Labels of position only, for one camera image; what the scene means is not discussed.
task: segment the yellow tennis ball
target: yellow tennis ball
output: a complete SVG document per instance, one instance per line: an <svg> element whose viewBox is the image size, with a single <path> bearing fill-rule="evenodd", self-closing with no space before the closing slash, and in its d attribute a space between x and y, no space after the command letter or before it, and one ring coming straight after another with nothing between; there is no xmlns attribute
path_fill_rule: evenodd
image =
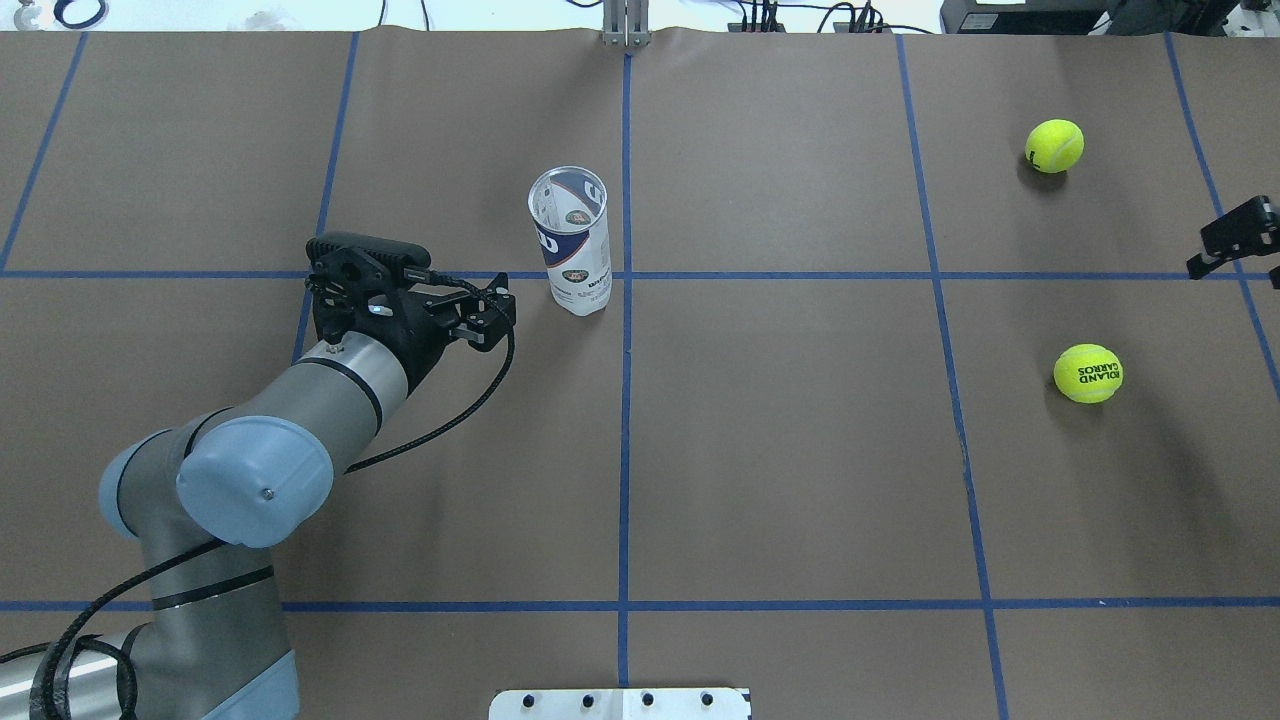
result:
<svg viewBox="0 0 1280 720"><path fill-rule="evenodd" d="M1102 402L1123 382L1120 359L1101 345L1073 345L1053 363L1053 383L1076 402Z"/></svg>
<svg viewBox="0 0 1280 720"><path fill-rule="evenodd" d="M1071 120L1044 120L1027 136L1027 161L1042 173L1061 173L1084 154L1084 133Z"/></svg>

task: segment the black box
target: black box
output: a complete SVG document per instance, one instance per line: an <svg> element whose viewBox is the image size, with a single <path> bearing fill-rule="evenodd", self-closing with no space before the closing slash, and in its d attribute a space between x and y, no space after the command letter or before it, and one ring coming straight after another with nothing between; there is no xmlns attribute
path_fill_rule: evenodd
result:
<svg viewBox="0 0 1280 720"><path fill-rule="evenodd" d="M942 29L984 35L1088 35L1107 0L1027 0L988 5L977 0L942 0Z"/></svg>

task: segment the cylindrical container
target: cylindrical container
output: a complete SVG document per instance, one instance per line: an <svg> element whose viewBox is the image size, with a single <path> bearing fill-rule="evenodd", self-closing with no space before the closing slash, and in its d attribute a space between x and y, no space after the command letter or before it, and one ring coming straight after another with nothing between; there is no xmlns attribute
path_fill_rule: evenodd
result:
<svg viewBox="0 0 1280 720"><path fill-rule="evenodd" d="M608 196L591 170L552 168L529 191L529 211L543 245L552 297L575 315L589 315L609 302Z"/></svg>

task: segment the blue joint cap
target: blue joint cap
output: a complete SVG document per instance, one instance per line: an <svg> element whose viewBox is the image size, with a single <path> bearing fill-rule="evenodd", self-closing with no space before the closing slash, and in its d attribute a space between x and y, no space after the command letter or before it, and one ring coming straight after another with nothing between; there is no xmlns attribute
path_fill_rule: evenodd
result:
<svg viewBox="0 0 1280 720"><path fill-rule="evenodd" d="M178 500L211 536L270 547L324 505L333 478L329 451L310 430L251 415L196 443L178 470Z"/></svg>
<svg viewBox="0 0 1280 720"><path fill-rule="evenodd" d="M137 455L140 447L166 432L169 430L151 433L131 445L124 452L116 455L114 460L106 464L106 469L102 470L102 480L97 484L97 509L106 518L106 524L115 528L115 532L128 539L138 539L138 536L133 534L133 530L124 524L124 516L120 515L120 480L124 479L124 469L129 465L129 460L133 460L133 456Z"/></svg>
<svg viewBox="0 0 1280 720"><path fill-rule="evenodd" d="M302 710L293 651L236 691L204 720L291 720Z"/></svg>

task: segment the white bracket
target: white bracket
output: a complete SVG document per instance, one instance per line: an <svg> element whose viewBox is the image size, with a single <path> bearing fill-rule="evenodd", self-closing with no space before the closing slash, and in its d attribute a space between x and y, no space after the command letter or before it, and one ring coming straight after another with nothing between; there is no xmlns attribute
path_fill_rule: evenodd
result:
<svg viewBox="0 0 1280 720"><path fill-rule="evenodd" d="M751 691L737 688L506 691L489 720L751 720Z"/></svg>
<svg viewBox="0 0 1280 720"><path fill-rule="evenodd" d="M649 45L649 0L604 0L602 40L617 47Z"/></svg>

